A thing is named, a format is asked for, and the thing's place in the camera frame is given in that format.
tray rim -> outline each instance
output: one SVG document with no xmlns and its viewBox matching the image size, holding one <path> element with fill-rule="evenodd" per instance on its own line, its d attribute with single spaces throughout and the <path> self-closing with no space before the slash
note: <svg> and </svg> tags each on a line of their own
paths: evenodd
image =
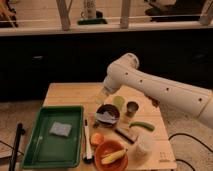
<svg viewBox="0 0 213 171">
<path fill-rule="evenodd" d="M 70 105 L 70 106 L 42 106 L 42 107 L 40 107 L 40 109 L 38 110 L 38 112 L 37 112 L 37 114 L 36 114 L 36 119 L 35 119 L 35 121 L 34 121 L 34 123 L 33 123 L 33 128 L 32 128 L 32 131 L 31 131 L 31 135 L 30 135 L 30 138 L 29 138 L 29 140 L 28 140 L 28 143 L 27 143 L 27 146 L 26 146 L 26 149 L 25 149 L 25 152 L 24 152 L 24 157 L 23 157 L 23 159 L 22 159 L 22 162 L 21 162 L 21 167 L 23 168 L 23 169 L 48 169 L 48 168 L 75 168 L 75 167 L 77 167 L 78 165 L 79 165 L 79 163 L 80 163 L 80 152 L 81 152 L 81 139 L 82 139 L 82 130 L 83 130 L 83 128 L 82 128 L 82 126 L 79 128 L 80 130 L 79 130 L 79 132 L 80 132 L 80 136 L 79 136 L 79 140 L 78 140 L 78 144 L 79 144 L 79 146 L 78 146 L 78 153 L 79 153 L 79 155 L 78 155 L 78 159 L 77 159 L 77 161 L 76 161 L 76 163 L 74 164 L 74 165 L 72 165 L 72 164 L 67 164 L 68 162 L 66 161 L 66 162 L 64 162 L 64 163 L 66 163 L 65 165 L 53 165 L 53 166 L 39 166 L 39 165 L 26 165 L 26 163 L 25 163 L 25 160 L 26 160 L 26 154 L 27 154 L 27 152 L 28 152 L 28 150 L 29 150 L 29 147 L 30 147 L 30 145 L 31 145 L 31 143 L 32 143 L 32 140 L 33 140 L 33 135 L 34 135 L 34 132 L 35 132 L 35 130 L 36 130 L 36 128 L 37 128 L 37 122 L 39 121 L 39 119 L 40 119 L 40 116 L 41 116 L 41 111 L 43 110 L 43 109 L 61 109 L 61 108 L 65 108 L 65 109 L 71 109 L 71 108 L 79 108 L 80 110 L 81 110 L 81 112 L 80 112 L 80 120 L 81 120 L 81 122 L 82 122 L 82 124 L 83 124 L 83 112 L 84 112 L 84 107 L 82 106 L 82 105 Z"/>
</svg>

power cord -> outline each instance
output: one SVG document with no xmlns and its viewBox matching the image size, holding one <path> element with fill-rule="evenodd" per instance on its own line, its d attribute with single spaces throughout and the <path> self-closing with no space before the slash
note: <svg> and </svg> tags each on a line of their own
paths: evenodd
<svg viewBox="0 0 213 171">
<path fill-rule="evenodd" d="M 196 141 L 199 142 L 201 145 L 203 145 L 204 147 L 206 147 L 211 153 L 213 153 L 213 150 L 212 150 L 209 146 L 207 146 L 205 143 L 203 143 L 202 141 L 200 141 L 198 138 L 196 138 L 196 137 L 194 137 L 194 136 L 192 136 L 192 135 L 186 134 L 186 133 L 176 133 L 176 134 L 173 134 L 173 135 L 171 135 L 171 136 L 169 137 L 169 140 L 171 140 L 173 137 L 179 136 L 179 135 L 187 136 L 187 137 L 190 137 L 190 138 L 196 140 Z M 190 163 L 188 163 L 187 161 L 185 161 L 185 160 L 183 160 L 183 159 L 176 159 L 176 161 L 185 163 L 185 164 L 188 165 L 193 171 L 195 171 L 195 168 L 194 168 Z"/>
<path fill-rule="evenodd" d="M 6 145 L 7 147 L 10 147 L 11 149 L 14 149 L 11 145 L 9 145 L 9 144 L 7 144 L 7 143 L 5 143 L 4 141 L 2 141 L 2 140 L 0 140 L 0 143 L 2 143 L 2 144 L 4 144 L 4 145 Z"/>
</svg>

white cup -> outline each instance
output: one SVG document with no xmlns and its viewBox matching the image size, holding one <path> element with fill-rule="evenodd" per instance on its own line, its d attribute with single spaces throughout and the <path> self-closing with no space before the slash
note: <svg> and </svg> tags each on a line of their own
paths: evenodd
<svg viewBox="0 0 213 171">
<path fill-rule="evenodd" d="M 154 148 L 154 139 L 147 134 L 140 134 L 135 144 L 135 159 L 139 160 L 151 154 Z"/>
</svg>

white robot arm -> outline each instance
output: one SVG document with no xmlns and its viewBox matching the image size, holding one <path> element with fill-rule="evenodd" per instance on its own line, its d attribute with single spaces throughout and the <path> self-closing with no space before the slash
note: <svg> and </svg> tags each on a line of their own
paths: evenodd
<svg viewBox="0 0 213 171">
<path fill-rule="evenodd" d="M 122 85 L 127 85 L 159 102 L 193 114 L 213 129 L 212 90 L 146 74 L 137 70 L 138 67 L 139 60 L 132 53 L 124 54 L 112 62 L 107 69 L 102 94 L 107 97 L 119 90 Z"/>
</svg>

black handle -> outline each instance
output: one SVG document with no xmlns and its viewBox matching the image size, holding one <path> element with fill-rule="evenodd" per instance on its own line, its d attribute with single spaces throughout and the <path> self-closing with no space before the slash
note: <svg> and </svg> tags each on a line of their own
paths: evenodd
<svg viewBox="0 0 213 171">
<path fill-rule="evenodd" d="M 13 151 L 12 151 L 12 156 L 10 159 L 9 171 L 14 171 L 14 169 L 15 169 L 21 135 L 25 133 L 25 131 L 22 127 L 23 127 L 22 123 L 19 123 L 17 125 L 16 137 L 15 137 L 14 144 L 13 144 Z"/>
</svg>

